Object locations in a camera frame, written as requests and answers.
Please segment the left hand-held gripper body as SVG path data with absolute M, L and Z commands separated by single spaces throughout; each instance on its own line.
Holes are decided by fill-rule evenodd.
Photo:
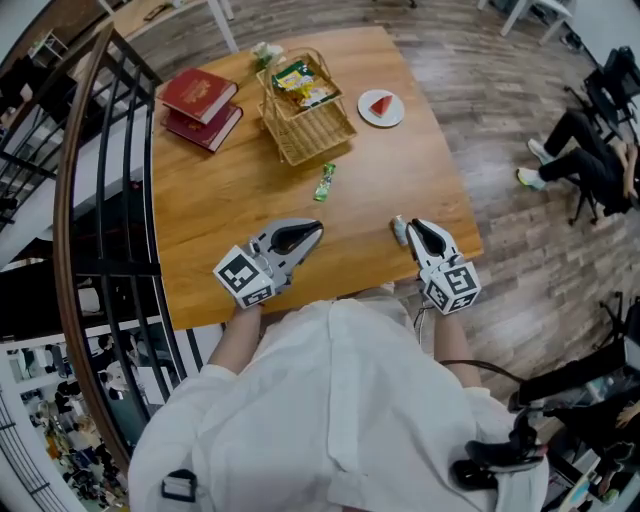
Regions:
M 252 236 L 234 245 L 213 274 L 242 309 L 261 304 L 292 284 L 289 253 L 293 243 L 285 228 Z

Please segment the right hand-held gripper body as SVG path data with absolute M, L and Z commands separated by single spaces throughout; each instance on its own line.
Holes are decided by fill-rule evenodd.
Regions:
M 424 283 L 423 295 L 443 315 L 471 306 L 481 291 L 473 263 L 461 254 L 423 268 L 419 277 Z

